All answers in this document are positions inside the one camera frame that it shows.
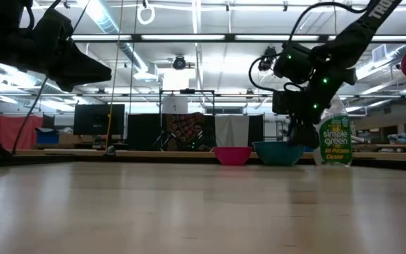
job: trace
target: green label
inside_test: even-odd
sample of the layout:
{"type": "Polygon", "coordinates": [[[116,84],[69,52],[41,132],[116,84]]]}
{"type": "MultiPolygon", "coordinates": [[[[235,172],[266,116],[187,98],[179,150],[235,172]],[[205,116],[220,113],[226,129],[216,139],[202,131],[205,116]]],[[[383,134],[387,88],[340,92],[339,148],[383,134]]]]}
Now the green label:
{"type": "Polygon", "coordinates": [[[324,162],[347,164],[352,160],[352,141],[348,116],[335,116],[325,121],[319,130],[324,162]]]}

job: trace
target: red curtain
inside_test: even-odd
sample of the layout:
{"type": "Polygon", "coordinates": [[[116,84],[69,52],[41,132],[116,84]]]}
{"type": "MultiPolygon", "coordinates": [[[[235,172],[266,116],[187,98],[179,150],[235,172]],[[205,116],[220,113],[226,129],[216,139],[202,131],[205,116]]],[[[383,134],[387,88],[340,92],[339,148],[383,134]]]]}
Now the red curtain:
{"type": "MultiPolygon", "coordinates": [[[[17,138],[18,130],[20,130],[24,117],[0,116],[0,144],[6,150],[12,150],[17,138]]],[[[18,141],[17,149],[28,150],[37,142],[36,128],[41,128],[43,118],[40,116],[30,116],[26,122],[25,128],[21,133],[18,141]]]]}

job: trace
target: computer monitor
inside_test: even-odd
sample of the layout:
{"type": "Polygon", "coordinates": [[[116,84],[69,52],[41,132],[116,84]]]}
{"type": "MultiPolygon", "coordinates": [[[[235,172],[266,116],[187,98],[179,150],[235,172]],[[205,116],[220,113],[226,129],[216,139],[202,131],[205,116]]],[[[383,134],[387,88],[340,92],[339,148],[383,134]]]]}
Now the computer monitor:
{"type": "MultiPolygon", "coordinates": [[[[76,135],[106,135],[109,126],[111,105],[76,105],[74,134],[76,135]]],[[[123,135],[125,123],[125,105],[113,105],[111,134],[123,135]]]]}

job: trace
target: simple green bottle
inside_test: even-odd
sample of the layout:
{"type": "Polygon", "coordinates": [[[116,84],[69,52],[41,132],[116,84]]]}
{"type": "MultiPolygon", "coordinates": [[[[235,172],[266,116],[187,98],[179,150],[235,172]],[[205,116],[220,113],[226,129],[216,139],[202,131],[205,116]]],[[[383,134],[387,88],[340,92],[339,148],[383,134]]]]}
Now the simple green bottle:
{"type": "Polygon", "coordinates": [[[331,100],[330,109],[321,116],[316,126],[320,146],[314,150],[314,161],[317,165],[352,163],[352,140],[349,114],[339,96],[331,100]]]}

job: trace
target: teal bowl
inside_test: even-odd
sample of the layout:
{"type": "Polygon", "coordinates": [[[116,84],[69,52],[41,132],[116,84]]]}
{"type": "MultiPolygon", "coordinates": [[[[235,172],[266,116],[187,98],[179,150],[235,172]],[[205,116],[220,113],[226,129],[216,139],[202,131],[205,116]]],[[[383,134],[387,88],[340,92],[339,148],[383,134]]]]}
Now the teal bowl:
{"type": "Polygon", "coordinates": [[[283,141],[253,142],[258,157],[269,166],[292,166],[303,155],[305,147],[288,147],[283,141]]]}

